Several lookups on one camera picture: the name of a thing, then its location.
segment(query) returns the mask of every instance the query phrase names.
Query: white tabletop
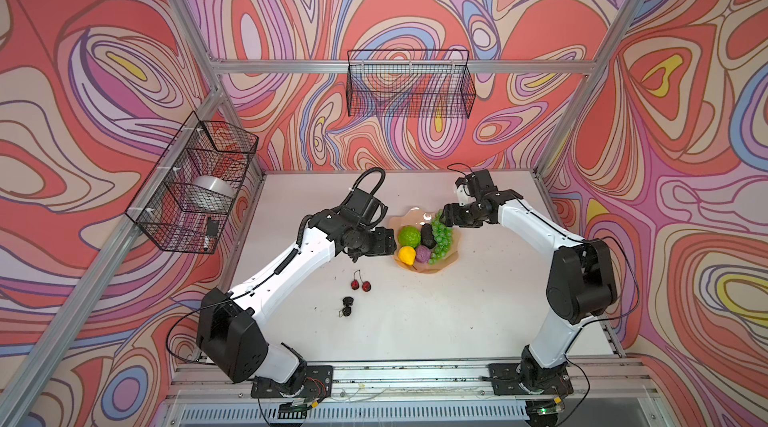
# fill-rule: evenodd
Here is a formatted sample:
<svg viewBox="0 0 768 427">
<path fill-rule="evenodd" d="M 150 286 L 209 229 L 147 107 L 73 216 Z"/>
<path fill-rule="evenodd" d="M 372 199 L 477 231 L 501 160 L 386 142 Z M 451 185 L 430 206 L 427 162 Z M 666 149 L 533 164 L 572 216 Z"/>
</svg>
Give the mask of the white tabletop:
<svg viewBox="0 0 768 427">
<path fill-rule="evenodd" d="M 253 276 L 294 242 L 301 218 L 338 205 L 356 173 L 281 173 L 264 190 L 234 274 Z M 520 192 L 549 217 L 527 171 L 493 172 L 500 189 Z M 376 175 L 361 188 L 369 190 Z M 376 196 L 401 216 L 414 206 L 436 211 L 456 202 L 453 172 L 388 173 Z M 318 268 L 281 305 L 266 326 L 271 343 L 284 342 L 311 362 L 350 360 L 480 359 L 519 356 L 536 336 L 549 306 L 548 262 L 512 231 L 498 225 L 462 229 L 460 259 L 437 274 L 412 273 L 391 257 L 345 254 Z M 372 289 L 352 291 L 360 269 Z M 355 299 L 340 318 L 342 298 Z M 571 355 L 610 355 L 599 324 L 578 337 Z"/>
</svg>

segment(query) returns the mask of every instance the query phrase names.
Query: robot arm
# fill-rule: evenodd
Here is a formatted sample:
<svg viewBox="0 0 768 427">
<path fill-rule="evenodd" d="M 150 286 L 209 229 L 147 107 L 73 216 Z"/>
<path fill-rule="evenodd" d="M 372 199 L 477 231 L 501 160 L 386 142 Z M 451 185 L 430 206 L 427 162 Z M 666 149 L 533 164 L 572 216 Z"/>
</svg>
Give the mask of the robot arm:
<svg viewBox="0 0 768 427">
<path fill-rule="evenodd" d="M 372 172 L 380 175 L 368 193 L 358 186 Z M 315 269 L 344 252 L 353 262 L 360 257 L 392 255 L 392 229 L 376 227 L 387 207 L 373 195 L 384 181 L 384 170 L 374 167 L 358 177 L 337 207 L 306 216 L 296 243 L 266 267 L 228 293 L 213 289 L 203 298 L 197 327 L 197 346 L 233 382 L 252 375 L 272 379 L 285 393 L 295 393 L 305 380 L 306 363 L 283 344 L 270 344 L 261 333 L 277 306 Z M 373 216 L 379 212 L 374 221 Z"/>
<path fill-rule="evenodd" d="M 456 180 L 456 193 L 460 203 L 443 208 L 447 227 L 499 223 L 551 262 L 551 308 L 534 341 L 525 346 L 519 372 L 520 386 L 540 393 L 559 382 L 565 354 L 579 331 L 617 299 L 610 250 L 602 240 L 585 240 L 547 220 L 519 193 L 498 190 L 487 170 Z"/>
</svg>

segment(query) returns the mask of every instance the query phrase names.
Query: aluminum frame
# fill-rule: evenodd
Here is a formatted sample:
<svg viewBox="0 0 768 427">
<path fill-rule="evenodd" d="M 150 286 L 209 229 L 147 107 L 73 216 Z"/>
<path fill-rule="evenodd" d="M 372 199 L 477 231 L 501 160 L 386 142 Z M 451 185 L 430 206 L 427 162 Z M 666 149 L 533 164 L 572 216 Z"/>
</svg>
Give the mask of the aluminum frame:
<svg viewBox="0 0 768 427">
<path fill-rule="evenodd" d="M 429 64 L 450 63 L 430 60 Z M 223 60 L 210 62 L 216 74 L 346 74 L 346 60 Z M 584 74 L 595 71 L 593 60 L 468 60 L 470 74 Z"/>
<path fill-rule="evenodd" d="M 208 82 L 208 86 L 211 89 L 225 93 L 224 109 L 221 114 L 230 124 L 243 126 L 242 120 L 240 120 L 240 116 L 237 114 L 234 105 L 232 104 L 232 99 L 226 94 L 221 79 L 216 75 L 211 66 L 210 52 L 208 47 L 206 47 L 200 29 L 197 28 L 197 24 L 194 21 L 192 10 L 190 9 L 187 0 L 168 0 L 168 6 L 170 7 L 173 18 L 176 20 L 176 24 L 186 37 L 187 43 L 192 49 L 192 54 L 197 61 L 197 65 Z"/>
<path fill-rule="evenodd" d="M 202 119 L 211 118 L 220 101 L 221 92 L 212 90 L 198 108 L 198 116 Z M 189 124 L 180 130 L 176 141 L 168 147 L 168 153 L 160 160 L 158 167 L 170 168 L 184 149 L 194 125 L 197 124 L 197 117 L 190 116 L 187 122 Z M 164 177 L 163 169 L 155 169 L 134 202 L 137 205 L 148 202 Z M 56 316 L 34 344 L 32 351 L 5 386 L 3 395 L 0 396 L 1 426 L 13 427 L 24 422 L 37 397 L 55 373 L 140 234 L 139 228 L 127 216 L 122 216 L 118 227 L 101 247 L 91 266 L 75 284 L 64 305 L 56 312 Z"/>
<path fill-rule="evenodd" d="M 661 395 L 642 359 L 587 356 L 573 361 L 589 377 L 590 396 L 645 398 Z M 329 362 L 333 371 L 333 394 L 328 402 L 354 402 L 375 396 L 385 400 L 452 400 L 494 398 L 488 375 L 490 363 L 516 363 L 520 358 L 447 359 Z M 587 391 L 584 374 L 573 365 L 568 374 L 573 397 Z M 251 401 L 250 383 L 233 384 L 219 369 L 207 365 L 180 365 L 168 391 L 168 400 L 185 403 Z M 501 399 L 551 399 L 552 395 L 504 395 Z"/>
<path fill-rule="evenodd" d="M 581 79 L 571 102 L 558 120 L 552 135 L 549 136 L 547 144 L 544 146 L 542 155 L 539 156 L 534 165 L 534 172 L 539 172 L 545 169 L 560 153 L 560 146 L 571 135 L 576 120 L 587 107 L 592 92 L 598 87 L 600 78 L 603 76 L 605 69 L 608 68 L 610 58 L 613 57 L 619 47 L 619 43 L 629 31 L 629 28 L 632 25 L 632 20 L 637 17 L 644 1 L 645 0 L 624 0 L 622 3 L 616 14 L 616 18 L 608 28 L 608 32 L 603 38 L 600 48 L 598 48 L 594 70 L 589 76 Z"/>
<path fill-rule="evenodd" d="M 549 212 L 550 219 L 557 223 L 560 227 L 565 227 L 560 220 L 560 216 L 558 215 L 558 210 L 554 206 L 554 202 L 552 202 L 552 197 L 549 195 L 549 192 L 547 191 L 547 187 L 544 186 L 544 181 L 542 180 L 542 176 L 537 174 L 533 171 L 533 169 L 528 169 L 531 172 L 531 177 L 533 177 L 533 183 L 536 184 L 536 188 L 538 189 L 538 192 L 542 195 L 542 199 L 544 199 L 544 204 L 547 206 L 547 211 Z"/>
</svg>

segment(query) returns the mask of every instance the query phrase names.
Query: colorful patterned wall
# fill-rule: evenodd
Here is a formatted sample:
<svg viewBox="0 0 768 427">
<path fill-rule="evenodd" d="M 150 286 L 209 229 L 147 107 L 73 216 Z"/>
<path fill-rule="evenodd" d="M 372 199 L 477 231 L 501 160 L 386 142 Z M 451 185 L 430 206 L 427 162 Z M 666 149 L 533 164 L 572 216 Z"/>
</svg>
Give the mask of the colorful patterned wall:
<svg viewBox="0 0 768 427">
<path fill-rule="evenodd" d="M 351 48 L 450 48 L 472 58 L 594 57 L 624 0 L 188 0 L 214 57 L 346 59 Z M 224 79 L 267 170 L 534 165 L 579 76 L 475 78 L 470 120 L 350 119 L 345 75 Z"/>
<path fill-rule="evenodd" d="M 206 94 L 165 0 L 0 0 L 0 389 Z M 252 190 L 214 256 L 136 242 L 26 425 L 149 422 Z"/>
<path fill-rule="evenodd" d="M 627 249 L 618 333 L 690 427 L 768 425 L 767 24 L 768 0 L 647 0 L 547 175 L 569 228 Z"/>
</svg>

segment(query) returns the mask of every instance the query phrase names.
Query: white bowl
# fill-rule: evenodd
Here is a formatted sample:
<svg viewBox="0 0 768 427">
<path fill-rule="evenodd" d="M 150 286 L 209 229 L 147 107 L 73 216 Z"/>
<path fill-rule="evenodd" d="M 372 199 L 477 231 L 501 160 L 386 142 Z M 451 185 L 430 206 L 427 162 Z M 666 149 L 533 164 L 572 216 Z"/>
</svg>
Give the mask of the white bowl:
<svg viewBox="0 0 768 427">
<path fill-rule="evenodd" d="M 203 210 L 210 210 L 216 213 L 227 213 L 229 211 L 232 200 L 235 198 L 235 191 L 229 183 L 211 175 L 198 176 L 192 183 L 202 189 L 219 193 L 227 198 L 224 199 L 219 195 L 202 198 L 200 192 L 190 191 L 190 202 Z"/>
</svg>

